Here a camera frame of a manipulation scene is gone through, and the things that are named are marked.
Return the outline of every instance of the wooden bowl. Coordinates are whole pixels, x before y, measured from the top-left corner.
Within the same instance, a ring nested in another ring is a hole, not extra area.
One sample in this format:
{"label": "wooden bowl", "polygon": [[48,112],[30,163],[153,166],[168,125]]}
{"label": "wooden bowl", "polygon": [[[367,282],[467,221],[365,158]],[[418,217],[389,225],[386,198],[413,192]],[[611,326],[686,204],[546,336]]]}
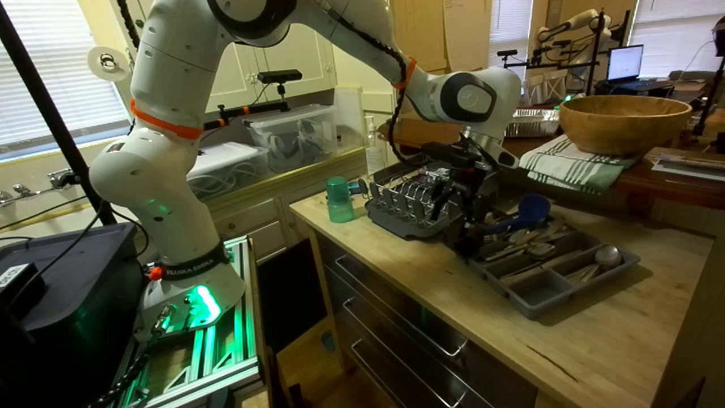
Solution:
{"label": "wooden bowl", "polygon": [[572,146],[604,156],[645,155],[671,144],[689,128],[689,117],[689,105],[645,95],[587,95],[560,112]]}

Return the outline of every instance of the cutlery tray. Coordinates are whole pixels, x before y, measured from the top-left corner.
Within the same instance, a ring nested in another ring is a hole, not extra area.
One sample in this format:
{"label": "cutlery tray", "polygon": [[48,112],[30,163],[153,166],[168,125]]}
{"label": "cutlery tray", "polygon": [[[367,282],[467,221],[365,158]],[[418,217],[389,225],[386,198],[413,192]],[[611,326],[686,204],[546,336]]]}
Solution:
{"label": "cutlery tray", "polygon": [[609,242],[571,226],[554,233],[546,226],[524,233],[536,239],[524,244],[510,242],[510,239],[487,240],[471,265],[526,317],[538,317],[543,311],[599,287],[639,263],[639,256],[618,248],[618,263],[603,267],[595,261],[595,252]]}

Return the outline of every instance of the window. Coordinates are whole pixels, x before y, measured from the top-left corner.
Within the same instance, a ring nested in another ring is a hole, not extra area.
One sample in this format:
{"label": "window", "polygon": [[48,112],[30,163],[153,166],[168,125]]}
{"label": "window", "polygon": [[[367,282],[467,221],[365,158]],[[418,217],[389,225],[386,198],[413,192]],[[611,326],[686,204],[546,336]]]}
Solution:
{"label": "window", "polygon": [[639,0],[629,44],[643,44],[642,77],[715,71],[721,60],[711,29],[723,17],[723,0]]}
{"label": "window", "polygon": [[491,5],[491,53],[489,65],[502,65],[497,55],[500,49],[516,49],[507,62],[528,62],[533,0],[493,0]]}
{"label": "window", "polygon": [[[3,0],[76,144],[118,136],[130,115],[85,57],[94,45],[76,0]],[[55,149],[52,134],[0,44],[0,158]]]}

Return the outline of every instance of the tray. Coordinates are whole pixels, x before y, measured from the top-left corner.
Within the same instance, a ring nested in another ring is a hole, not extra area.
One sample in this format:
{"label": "tray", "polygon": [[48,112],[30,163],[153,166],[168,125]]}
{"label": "tray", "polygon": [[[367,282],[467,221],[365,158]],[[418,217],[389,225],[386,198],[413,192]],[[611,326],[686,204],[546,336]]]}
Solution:
{"label": "tray", "polygon": [[618,248],[618,263],[603,267],[595,252],[606,244],[557,222],[554,226],[487,239],[471,265],[526,317],[538,317],[639,263],[639,256]]}

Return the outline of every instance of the white towel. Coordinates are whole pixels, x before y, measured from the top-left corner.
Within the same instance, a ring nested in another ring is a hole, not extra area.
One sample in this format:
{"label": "white towel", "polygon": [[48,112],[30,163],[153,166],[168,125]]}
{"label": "white towel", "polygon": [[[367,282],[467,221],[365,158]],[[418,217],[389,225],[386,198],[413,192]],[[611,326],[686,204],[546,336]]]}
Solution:
{"label": "white towel", "polygon": [[542,183],[600,196],[637,158],[616,158],[580,151],[566,134],[529,149],[519,166]]}

